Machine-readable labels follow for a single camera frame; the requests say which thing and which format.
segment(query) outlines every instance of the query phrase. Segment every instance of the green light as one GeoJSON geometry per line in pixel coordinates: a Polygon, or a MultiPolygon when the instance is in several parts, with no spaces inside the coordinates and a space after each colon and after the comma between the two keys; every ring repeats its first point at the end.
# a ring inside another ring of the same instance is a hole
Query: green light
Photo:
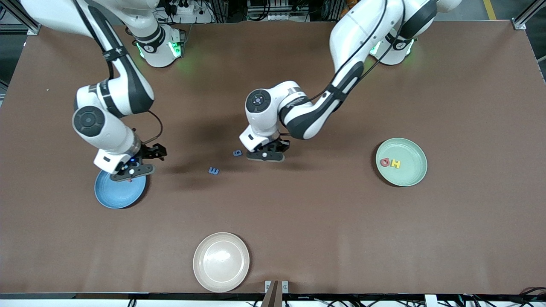
{"type": "Polygon", "coordinates": [[[169,47],[171,48],[171,51],[173,52],[173,55],[175,57],[179,57],[182,54],[182,52],[180,50],[180,44],[179,43],[169,42],[169,47]]]}
{"type": "Polygon", "coordinates": [[[144,58],[144,54],[142,53],[142,48],[140,47],[140,45],[137,43],[136,46],[138,47],[138,51],[140,51],[140,57],[144,58]]]}
{"type": "Polygon", "coordinates": [[[377,44],[370,50],[370,54],[375,55],[377,53],[377,49],[379,48],[379,44],[381,41],[378,41],[377,44]]]}
{"type": "Polygon", "coordinates": [[[406,55],[410,54],[410,52],[411,52],[411,46],[413,45],[413,42],[414,42],[414,41],[415,41],[414,39],[411,40],[411,43],[409,44],[408,51],[406,52],[406,55]]]}

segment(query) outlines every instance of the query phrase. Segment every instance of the green plate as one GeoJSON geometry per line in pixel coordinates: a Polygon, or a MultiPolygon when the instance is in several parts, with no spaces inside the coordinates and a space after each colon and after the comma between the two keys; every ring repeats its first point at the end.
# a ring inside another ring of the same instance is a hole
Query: green plate
{"type": "Polygon", "coordinates": [[[426,156],[423,150],[408,139],[394,138],[384,141],[377,149],[377,169],[390,183],[412,186],[426,174],[426,156]]]}

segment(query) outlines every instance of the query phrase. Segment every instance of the black velcro strap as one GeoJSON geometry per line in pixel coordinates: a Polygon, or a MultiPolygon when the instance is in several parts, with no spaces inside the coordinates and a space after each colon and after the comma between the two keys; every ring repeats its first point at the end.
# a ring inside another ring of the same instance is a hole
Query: black velcro strap
{"type": "Polygon", "coordinates": [[[343,93],[341,88],[337,88],[332,84],[328,85],[326,90],[332,93],[332,96],[334,96],[335,99],[339,99],[342,102],[347,99],[347,94],[343,93]]]}
{"type": "Polygon", "coordinates": [[[117,46],[114,49],[103,52],[103,57],[107,62],[112,62],[128,54],[124,46],[117,46]]]}

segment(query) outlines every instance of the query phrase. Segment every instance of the brown table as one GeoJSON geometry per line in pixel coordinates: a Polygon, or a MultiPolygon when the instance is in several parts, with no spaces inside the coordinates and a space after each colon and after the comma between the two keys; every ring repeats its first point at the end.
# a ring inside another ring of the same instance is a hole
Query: brown table
{"type": "MultiPolygon", "coordinates": [[[[164,69],[130,48],[169,155],[124,210],[96,201],[96,151],[70,123],[76,89],[107,76],[98,46],[47,28],[29,37],[0,109],[0,291],[206,292],[192,257],[219,231],[251,252],[234,292],[262,291],[268,279],[295,293],[546,284],[546,87],[525,32],[508,21],[435,22],[317,137],[294,141],[284,163],[233,157],[250,91],[293,79],[313,95],[328,83],[333,25],[194,26],[184,59],[164,69]],[[392,187],[372,166],[392,137],[426,152],[415,187],[392,187]]],[[[124,121],[143,139],[158,130],[149,114],[124,121]]]]}

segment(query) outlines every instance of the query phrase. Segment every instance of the floor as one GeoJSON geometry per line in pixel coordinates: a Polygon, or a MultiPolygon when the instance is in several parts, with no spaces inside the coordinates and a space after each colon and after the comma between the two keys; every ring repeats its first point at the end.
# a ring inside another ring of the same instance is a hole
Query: floor
{"type": "MultiPolygon", "coordinates": [[[[532,0],[462,0],[461,4],[449,13],[438,13],[437,21],[468,21],[489,19],[510,19],[523,11],[532,0]]],[[[104,14],[114,24],[120,24],[117,18],[103,9],[104,14]]],[[[5,14],[0,23],[13,23],[16,20],[5,14]]],[[[527,24],[527,35],[537,58],[546,56],[546,9],[539,11],[527,24]]],[[[0,80],[9,83],[25,43],[25,35],[0,35],[0,80]]],[[[539,63],[546,72],[546,61],[539,63]]],[[[0,88],[0,105],[5,91],[0,88]]]]}

